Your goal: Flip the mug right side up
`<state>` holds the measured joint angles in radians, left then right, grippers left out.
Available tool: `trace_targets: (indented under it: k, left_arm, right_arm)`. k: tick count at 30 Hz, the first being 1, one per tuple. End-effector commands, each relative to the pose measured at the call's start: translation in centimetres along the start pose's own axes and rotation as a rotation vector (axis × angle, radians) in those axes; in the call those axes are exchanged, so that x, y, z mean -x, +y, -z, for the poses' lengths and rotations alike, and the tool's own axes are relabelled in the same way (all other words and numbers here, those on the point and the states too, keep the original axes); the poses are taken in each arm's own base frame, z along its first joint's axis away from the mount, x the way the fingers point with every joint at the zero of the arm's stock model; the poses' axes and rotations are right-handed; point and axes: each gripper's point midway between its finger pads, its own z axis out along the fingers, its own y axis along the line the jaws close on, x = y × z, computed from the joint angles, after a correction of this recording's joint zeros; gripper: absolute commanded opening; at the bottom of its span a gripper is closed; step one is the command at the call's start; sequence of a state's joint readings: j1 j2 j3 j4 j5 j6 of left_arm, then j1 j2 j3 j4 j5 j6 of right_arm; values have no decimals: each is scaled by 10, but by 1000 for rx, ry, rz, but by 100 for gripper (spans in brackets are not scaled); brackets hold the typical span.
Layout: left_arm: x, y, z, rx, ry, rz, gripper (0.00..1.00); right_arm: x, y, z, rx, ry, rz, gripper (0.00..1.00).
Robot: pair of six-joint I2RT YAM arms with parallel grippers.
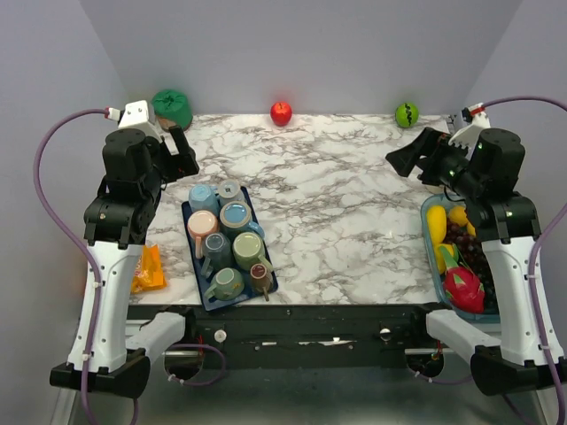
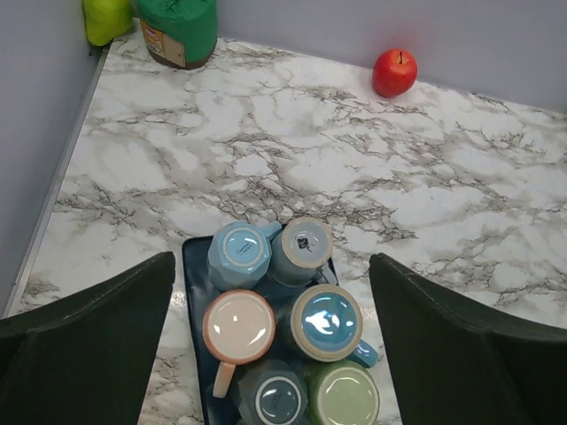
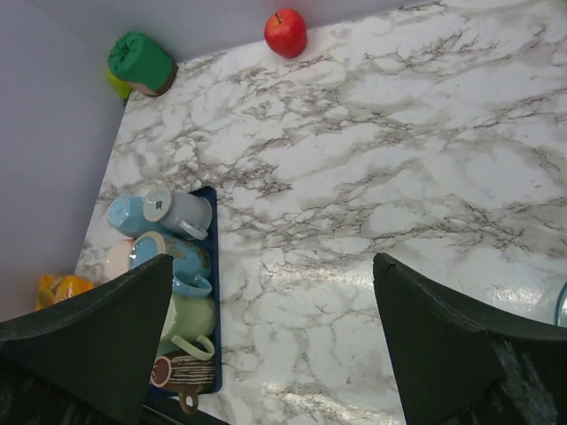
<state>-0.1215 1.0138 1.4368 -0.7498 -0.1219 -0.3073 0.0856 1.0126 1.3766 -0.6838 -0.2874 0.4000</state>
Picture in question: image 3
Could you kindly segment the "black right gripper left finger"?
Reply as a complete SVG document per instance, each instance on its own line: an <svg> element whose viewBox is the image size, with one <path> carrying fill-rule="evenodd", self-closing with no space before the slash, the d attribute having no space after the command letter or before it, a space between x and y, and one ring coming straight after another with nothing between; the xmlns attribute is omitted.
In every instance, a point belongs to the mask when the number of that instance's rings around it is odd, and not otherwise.
<svg viewBox="0 0 567 425"><path fill-rule="evenodd" d="M173 260L1 324L3 424L136 424L172 294Z"/></svg>

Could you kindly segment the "brown striped mug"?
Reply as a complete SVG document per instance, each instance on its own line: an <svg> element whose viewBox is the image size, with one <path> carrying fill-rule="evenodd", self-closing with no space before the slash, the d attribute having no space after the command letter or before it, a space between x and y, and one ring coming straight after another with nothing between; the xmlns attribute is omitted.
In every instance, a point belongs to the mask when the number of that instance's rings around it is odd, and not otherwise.
<svg viewBox="0 0 567 425"><path fill-rule="evenodd" d="M215 365L212 359L201 360L185 352L171 352L157 357L151 370L150 384L176 393L184 413L198 410L198 394L214 384Z"/></svg>

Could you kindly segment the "pale green mug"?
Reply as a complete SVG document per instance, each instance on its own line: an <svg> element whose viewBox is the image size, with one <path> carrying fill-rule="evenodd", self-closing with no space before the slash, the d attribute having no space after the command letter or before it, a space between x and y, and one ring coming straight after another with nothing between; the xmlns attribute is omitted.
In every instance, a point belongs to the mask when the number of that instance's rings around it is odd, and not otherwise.
<svg viewBox="0 0 567 425"><path fill-rule="evenodd" d="M208 361L215 354L210 339L216 325L214 301L174 294L163 325L156 357L181 350Z"/></svg>

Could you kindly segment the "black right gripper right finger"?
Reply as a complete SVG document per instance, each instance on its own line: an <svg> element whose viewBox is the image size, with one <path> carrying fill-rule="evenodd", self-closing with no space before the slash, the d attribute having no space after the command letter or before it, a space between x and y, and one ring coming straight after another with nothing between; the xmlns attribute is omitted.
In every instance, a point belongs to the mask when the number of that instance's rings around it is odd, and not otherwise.
<svg viewBox="0 0 567 425"><path fill-rule="evenodd" d="M408 424L564 424L566 330L434 282L386 253L374 290Z"/></svg>

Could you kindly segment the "blue mug with gold pattern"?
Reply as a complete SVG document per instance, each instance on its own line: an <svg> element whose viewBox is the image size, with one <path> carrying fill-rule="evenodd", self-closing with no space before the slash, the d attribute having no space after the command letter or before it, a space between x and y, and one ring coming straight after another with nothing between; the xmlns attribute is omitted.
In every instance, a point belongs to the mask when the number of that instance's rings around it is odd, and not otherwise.
<svg viewBox="0 0 567 425"><path fill-rule="evenodd" d="M207 298L213 286L209 282L212 260L209 252L197 244L149 231L139 236L128 255L129 268L166 254L173 259L172 291L186 298Z"/></svg>

